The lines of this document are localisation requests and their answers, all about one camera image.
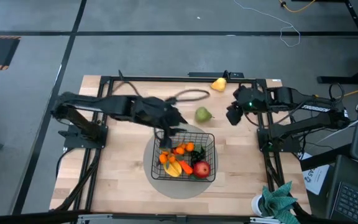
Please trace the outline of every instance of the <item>orange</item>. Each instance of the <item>orange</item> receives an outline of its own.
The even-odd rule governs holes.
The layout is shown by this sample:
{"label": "orange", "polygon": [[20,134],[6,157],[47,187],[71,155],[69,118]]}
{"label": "orange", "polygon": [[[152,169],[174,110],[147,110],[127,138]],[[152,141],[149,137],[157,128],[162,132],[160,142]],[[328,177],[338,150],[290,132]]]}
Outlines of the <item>orange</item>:
{"label": "orange", "polygon": [[164,155],[164,154],[161,154],[161,155],[160,155],[160,162],[161,162],[162,164],[166,164],[167,161],[168,161],[167,156]]}
{"label": "orange", "polygon": [[193,142],[189,142],[189,143],[187,144],[187,146],[186,146],[186,150],[187,150],[188,152],[193,151],[193,150],[194,150],[194,143],[193,143]]}
{"label": "orange", "polygon": [[179,155],[183,155],[183,154],[185,153],[185,149],[182,148],[182,147],[177,147],[177,153],[178,153]]}
{"label": "orange", "polygon": [[175,162],[175,156],[172,155],[168,158],[169,162]]}

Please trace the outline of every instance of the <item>black wire basket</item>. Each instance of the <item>black wire basket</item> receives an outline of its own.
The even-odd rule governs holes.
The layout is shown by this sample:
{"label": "black wire basket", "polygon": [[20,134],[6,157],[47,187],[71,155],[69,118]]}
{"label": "black wire basket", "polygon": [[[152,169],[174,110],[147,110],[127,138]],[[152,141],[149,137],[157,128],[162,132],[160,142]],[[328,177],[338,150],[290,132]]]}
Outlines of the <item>black wire basket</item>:
{"label": "black wire basket", "polygon": [[[163,131],[159,131],[156,133],[157,136],[161,139],[163,137]],[[182,171],[182,173],[178,177],[172,177],[167,174],[163,168],[163,164],[161,164],[159,156],[162,153],[160,149],[160,140],[158,138],[154,139],[154,149],[153,149],[153,160],[152,160],[152,178],[155,180],[182,180],[182,181],[195,181],[195,182],[212,182],[215,180],[216,175],[216,155],[215,155],[215,137],[213,134],[207,133],[191,133],[191,132],[183,132],[178,133],[175,136],[171,137],[172,146],[175,148],[176,146],[182,143],[193,142],[195,146],[201,145],[201,148],[204,150],[205,156],[201,161],[205,161],[209,164],[211,170],[209,172],[209,176],[203,179],[195,177],[193,174],[188,175],[186,172]],[[191,163],[192,152],[185,152],[183,155],[184,160],[187,162],[189,166],[192,168],[194,164]]]}

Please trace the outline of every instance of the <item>yellow pear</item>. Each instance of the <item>yellow pear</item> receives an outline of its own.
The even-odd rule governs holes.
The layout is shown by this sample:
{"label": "yellow pear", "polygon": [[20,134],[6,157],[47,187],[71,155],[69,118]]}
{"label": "yellow pear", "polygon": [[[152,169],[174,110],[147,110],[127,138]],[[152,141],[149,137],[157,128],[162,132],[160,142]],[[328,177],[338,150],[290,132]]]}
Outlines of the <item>yellow pear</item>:
{"label": "yellow pear", "polygon": [[226,79],[218,78],[214,83],[212,83],[211,88],[217,91],[224,91],[226,88]]}

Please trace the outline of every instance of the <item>green cloth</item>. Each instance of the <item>green cloth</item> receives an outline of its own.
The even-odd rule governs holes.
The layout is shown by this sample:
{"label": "green cloth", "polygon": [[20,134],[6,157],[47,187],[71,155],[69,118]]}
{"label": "green cloth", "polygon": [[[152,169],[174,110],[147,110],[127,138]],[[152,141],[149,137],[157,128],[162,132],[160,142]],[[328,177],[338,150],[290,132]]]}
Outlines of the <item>green cloth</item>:
{"label": "green cloth", "polygon": [[299,224],[299,221],[290,212],[296,198],[288,197],[292,188],[292,181],[279,187],[271,193],[266,186],[262,189],[263,203],[259,205],[263,217],[274,216],[285,224]]}

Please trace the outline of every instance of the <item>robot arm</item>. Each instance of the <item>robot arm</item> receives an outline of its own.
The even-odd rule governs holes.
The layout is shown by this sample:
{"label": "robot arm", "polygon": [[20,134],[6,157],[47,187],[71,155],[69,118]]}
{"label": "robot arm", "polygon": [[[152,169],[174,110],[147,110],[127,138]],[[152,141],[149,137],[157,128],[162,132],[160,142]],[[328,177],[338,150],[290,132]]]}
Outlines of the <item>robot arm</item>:
{"label": "robot arm", "polygon": [[169,137],[184,131],[171,126],[187,123],[178,109],[172,106],[175,102],[174,98],[166,101],[156,97],[143,98],[135,95],[97,98],[66,92],[59,96],[52,110],[52,116],[59,121],[68,120],[81,131],[83,138],[97,142],[102,137],[102,129],[96,123],[85,119],[76,109],[102,112],[118,121],[129,121],[164,130],[161,146],[171,147],[172,142]]}
{"label": "robot arm", "polygon": [[299,144],[293,141],[293,135],[319,128],[342,129],[349,125],[350,119],[343,104],[336,99],[320,98],[316,95],[304,95],[288,87],[268,88],[265,92],[246,88],[241,85],[233,93],[236,101],[227,107],[226,117],[232,125],[237,125],[243,114],[266,113],[290,110],[310,110],[319,115],[287,125],[271,124],[259,130],[259,139],[269,143],[271,151],[299,151]]}

